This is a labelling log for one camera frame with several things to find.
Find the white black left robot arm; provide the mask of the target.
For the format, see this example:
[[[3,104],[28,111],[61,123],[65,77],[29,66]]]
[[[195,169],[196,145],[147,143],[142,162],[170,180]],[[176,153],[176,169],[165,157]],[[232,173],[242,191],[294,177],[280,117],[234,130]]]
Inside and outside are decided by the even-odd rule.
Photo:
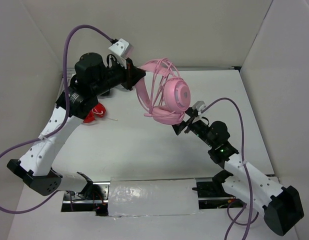
[[[72,191],[81,199],[93,195],[92,180],[81,172],[61,173],[53,162],[72,132],[98,105],[98,96],[118,85],[131,90],[146,72],[128,58],[125,66],[114,54],[106,60],[98,53],[82,55],[74,66],[75,75],[56,101],[52,115],[31,148],[19,159],[11,159],[7,168],[32,190],[42,196],[54,191]]]

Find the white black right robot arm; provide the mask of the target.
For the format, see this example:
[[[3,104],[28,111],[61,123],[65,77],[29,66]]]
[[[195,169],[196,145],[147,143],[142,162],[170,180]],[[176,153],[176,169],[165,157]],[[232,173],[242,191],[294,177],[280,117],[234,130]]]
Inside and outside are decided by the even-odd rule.
[[[202,120],[195,121],[195,112],[191,108],[186,114],[190,118],[173,125],[173,129],[177,135],[192,132],[211,148],[208,155],[222,168],[213,177],[212,189],[216,195],[229,194],[252,206],[278,236],[284,236],[304,217],[297,189],[284,187],[244,161],[230,144],[230,134],[224,122],[206,124]]]

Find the pink headphones with cable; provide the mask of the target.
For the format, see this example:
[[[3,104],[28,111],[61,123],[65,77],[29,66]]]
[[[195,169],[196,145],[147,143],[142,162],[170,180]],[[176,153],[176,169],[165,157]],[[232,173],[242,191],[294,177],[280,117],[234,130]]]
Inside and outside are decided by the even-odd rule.
[[[140,69],[152,73],[150,94],[144,78],[135,85],[144,116],[164,125],[180,124],[190,106],[191,92],[176,66],[161,58],[149,60]]]

